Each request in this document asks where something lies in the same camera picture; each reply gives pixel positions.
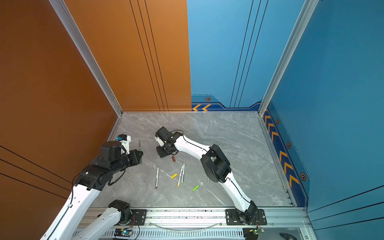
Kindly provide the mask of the dark green pen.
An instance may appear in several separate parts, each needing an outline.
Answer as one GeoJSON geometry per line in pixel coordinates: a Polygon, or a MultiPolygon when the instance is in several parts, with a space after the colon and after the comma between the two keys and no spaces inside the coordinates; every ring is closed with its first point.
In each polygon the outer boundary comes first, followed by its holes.
{"type": "Polygon", "coordinates": [[[139,157],[140,157],[140,159],[139,159],[139,163],[140,163],[140,165],[142,165],[143,164],[143,162],[142,162],[142,156],[143,156],[143,154],[142,154],[142,147],[141,147],[141,140],[139,140],[139,148],[138,148],[138,151],[139,151],[139,157]]]}

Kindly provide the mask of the white pen light green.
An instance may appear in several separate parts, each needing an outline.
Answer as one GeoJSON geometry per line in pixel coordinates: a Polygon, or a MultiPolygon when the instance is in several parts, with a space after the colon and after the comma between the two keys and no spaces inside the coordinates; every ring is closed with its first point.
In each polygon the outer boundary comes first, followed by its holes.
{"type": "Polygon", "coordinates": [[[182,171],[182,176],[181,176],[181,184],[184,184],[184,178],[185,178],[185,163],[183,164],[183,171],[182,171]]]}

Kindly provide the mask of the white pen yellow tip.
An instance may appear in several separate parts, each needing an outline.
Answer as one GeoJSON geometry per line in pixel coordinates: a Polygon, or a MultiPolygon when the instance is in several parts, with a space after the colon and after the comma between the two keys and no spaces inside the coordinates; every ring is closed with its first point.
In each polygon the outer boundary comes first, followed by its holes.
{"type": "Polygon", "coordinates": [[[181,182],[182,182],[183,172],[184,172],[184,164],[182,165],[181,172],[179,174],[178,187],[182,184],[181,182]]]}

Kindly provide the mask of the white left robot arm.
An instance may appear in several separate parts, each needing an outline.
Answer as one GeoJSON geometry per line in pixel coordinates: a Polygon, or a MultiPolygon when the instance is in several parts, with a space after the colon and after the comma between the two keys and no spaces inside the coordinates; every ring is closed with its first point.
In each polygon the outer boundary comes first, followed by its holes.
{"type": "Polygon", "coordinates": [[[130,136],[121,134],[101,146],[99,155],[74,178],[70,196],[43,234],[43,240],[98,240],[114,225],[129,224],[135,219],[129,203],[114,200],[100,217],[74,234],[91,203],[105,186],[114,184],[114,174],[124,174],[127,168],[140,164],[144,153],[130,150],[130,142],[130,136]]]}

